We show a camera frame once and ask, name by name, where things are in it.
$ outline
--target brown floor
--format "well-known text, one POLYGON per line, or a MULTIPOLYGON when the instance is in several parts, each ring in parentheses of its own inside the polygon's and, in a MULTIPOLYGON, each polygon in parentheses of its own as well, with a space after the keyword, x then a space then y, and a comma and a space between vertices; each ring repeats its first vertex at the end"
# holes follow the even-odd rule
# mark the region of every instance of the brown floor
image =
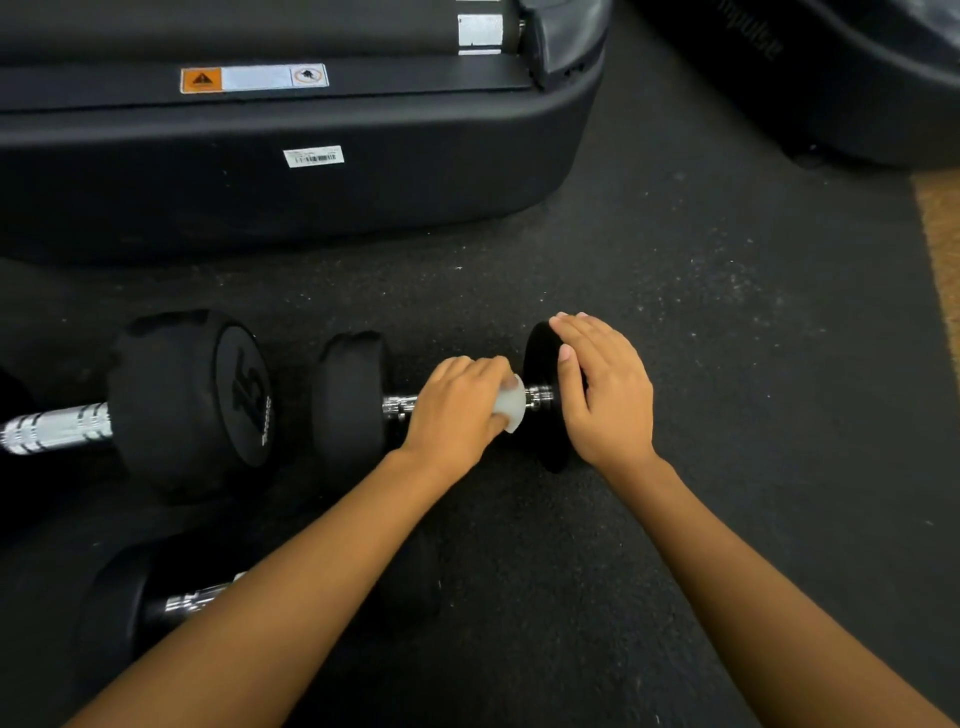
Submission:
POLYGON ((960 170, 918 174, 914 186, 960 384, 960 170))

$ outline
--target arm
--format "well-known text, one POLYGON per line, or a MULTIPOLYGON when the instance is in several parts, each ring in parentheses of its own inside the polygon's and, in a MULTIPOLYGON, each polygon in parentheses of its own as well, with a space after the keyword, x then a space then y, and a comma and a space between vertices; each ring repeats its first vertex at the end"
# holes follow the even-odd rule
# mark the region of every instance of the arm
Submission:
POLYGON ((953 726, 721 523, 654 452, 653 385, 620 333, 550 321, 574 447, 643 525, 765 726, 953 726), (581 368, 587 375, 585 393, 581 368))
POLYGON ((441 364, 401 449, 68 725, 280 725, 420 518, 507 425, 491 413, 510 382, 503 357, 441 364))

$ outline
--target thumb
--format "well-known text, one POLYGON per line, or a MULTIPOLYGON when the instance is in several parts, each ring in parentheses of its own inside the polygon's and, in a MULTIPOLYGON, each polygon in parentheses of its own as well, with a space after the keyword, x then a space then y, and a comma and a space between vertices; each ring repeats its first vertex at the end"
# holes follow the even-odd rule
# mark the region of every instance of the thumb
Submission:
POLYGON ((584 376, 580 372, 577 352, 569 344, 563 344, 560 347, 557 379, 560 382, 560 400, 564 406, 564 419, 570 421, 586 415, 588 410, 587 396, 584 394, 584 376))

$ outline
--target forearm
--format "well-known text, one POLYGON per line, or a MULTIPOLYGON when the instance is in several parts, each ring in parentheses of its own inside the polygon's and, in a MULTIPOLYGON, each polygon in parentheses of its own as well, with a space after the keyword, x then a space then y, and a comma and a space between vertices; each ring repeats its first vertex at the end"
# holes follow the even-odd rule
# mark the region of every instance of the forearm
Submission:
POLYGON ((398 451, 71 726, 276 726, 448 483, 398 451))
POLYGON ((953 726, 655 459, 612 486, 766 726, 953 726))

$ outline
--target left hand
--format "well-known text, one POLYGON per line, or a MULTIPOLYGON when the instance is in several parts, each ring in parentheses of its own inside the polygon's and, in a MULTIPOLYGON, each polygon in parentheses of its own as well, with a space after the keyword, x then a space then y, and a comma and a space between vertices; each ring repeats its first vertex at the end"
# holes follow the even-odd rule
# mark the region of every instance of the left hand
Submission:
POLYGON ((447 359, 423 386, 401 450, 453 485, 506 428, 507 418, 492 412, 500 388, 510 386, 516 378, 504 356, 447 359))

